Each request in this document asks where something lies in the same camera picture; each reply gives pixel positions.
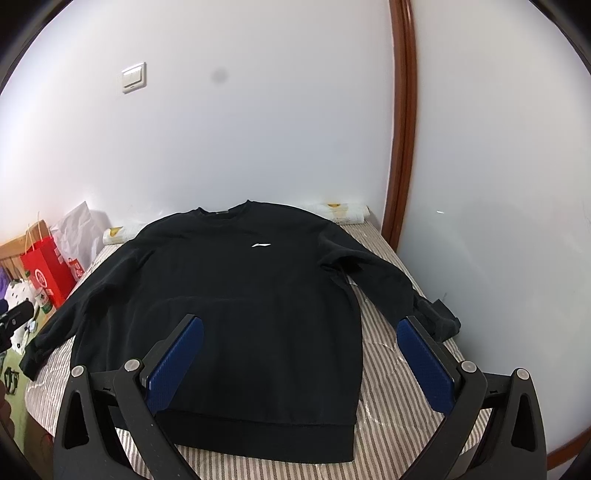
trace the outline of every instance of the light switch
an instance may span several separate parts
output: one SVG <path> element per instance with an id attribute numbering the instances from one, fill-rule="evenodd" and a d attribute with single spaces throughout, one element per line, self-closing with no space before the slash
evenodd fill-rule
<path id="1" fill-rule="evenodd" d="M 146 86 L 146 62 L 138 63 L 121 72 L 123 93 Z"/>

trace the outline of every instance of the wooden door frame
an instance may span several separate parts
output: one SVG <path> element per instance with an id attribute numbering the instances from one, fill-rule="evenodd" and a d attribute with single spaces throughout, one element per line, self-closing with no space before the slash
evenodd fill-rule
<path id="1" fill-rule="evenodd" d="M 394 38 L 394 136 L 382 236 L 396 250 L 408 199 L 417 123 L 417 43 L 411 0 L 389 0 Z"/>

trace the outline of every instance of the striped bed sheet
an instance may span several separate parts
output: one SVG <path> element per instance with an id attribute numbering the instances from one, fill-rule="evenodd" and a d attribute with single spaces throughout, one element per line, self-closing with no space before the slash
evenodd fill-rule
<path id="1" fill-rule="evenodd" d="M 361 244 L 400 268 L 412 280 L 396 253 L 369 223 L 343 227 Z M 119 245 L 106 246 L 79 286 Z M 427 444 L 443 416 L 427 403 L 396 343 L 396 334 L 369 299 L 353 286 L 361 306 L 363 379 L 357 407 L 354 460 L 347 463 L 302 464 L 226 455 L 178 446 L 180 453 L 203 480 L 396 480 L 400 478 Z M 61 399 L 69 376 L 74 339 L 56 349 L 37 380 L 25 393 L 29 413 L 50 434 L 55 435 Z M 450 352 L 463 359 L 452 340 Z M 482 411 L 464 447 L 477 445 L 483 435 L 488 412 Z M 118 435 L 133 469 L 152 478 L 128 431 Z"/>

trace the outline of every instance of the bag handle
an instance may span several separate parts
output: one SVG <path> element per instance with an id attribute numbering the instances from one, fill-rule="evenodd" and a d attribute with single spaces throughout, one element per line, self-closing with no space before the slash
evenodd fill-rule
<path id="1" fill-rule="evenodd" d="M 33 242 L 33 236 L 31 235 L 31 229 L 29 227 L 29 223 L 27 224 L 27 231 L 25 233 L 25 253 L 27 253 L 27 239 L 29 237 L 31 237 L 31 246 L 33 247 L 33 250 L 35 250 L 35 243 Z"/>
<path id="2" fill-rule="evenodd" d="M 39 211 L 37 211 L 37 228 L 39 229 L 39 240 L 42 240 L 43 236 L 41 235 L 41 223 L 39 220 Z"/>
<path id="3" fill-rule="evenodd" d="M 39 212 L 37 212 L 37 229 L 39 230 L 39 240 L 43 239 L 41 234 L 41 221 L 39 220 Z M 27 232 L 25 233 L 25 252 L 27 251 L 27 239 L 31 237 L 31 246 L 35 250 L 35 242 L 33 241 L 33 234 L 31 233 L 31 224 L 27 224 Z"/>

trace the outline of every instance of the metal screw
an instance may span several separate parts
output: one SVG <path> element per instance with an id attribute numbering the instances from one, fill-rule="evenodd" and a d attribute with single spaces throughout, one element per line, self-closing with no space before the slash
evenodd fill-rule
<path id="1" fill-rule="evenodd" d="M 525 368 L 518 368 L 517 376 L 522 380 L 528 380 L 530 378 L 530 373 Z"/>
<path id="2" fill-rule="evenodd" d="M 462 370 L 469 374 L 472 374 L 476 371 L 476 364 L 474 362 L 470 362 L 469 360 L 462 362 Z"/>
<path id="3" fill-rule="evenodd" d="M 79 377 L 84 373 L 84 367 L 82 365 L 76 365 L 73 369 L 72 369 L 72 376 L 73 377 Z"/>
<path id="4" fill-rule="evenodd" d="M 128 372 L 133 372 L 133 371 L 137 370 L 138 367 L 139 367 L 139 360 L 136 360 L 135 358 L 132 358 L 131 360 L 127 360 L 124 365 L 124 368 Z"/>

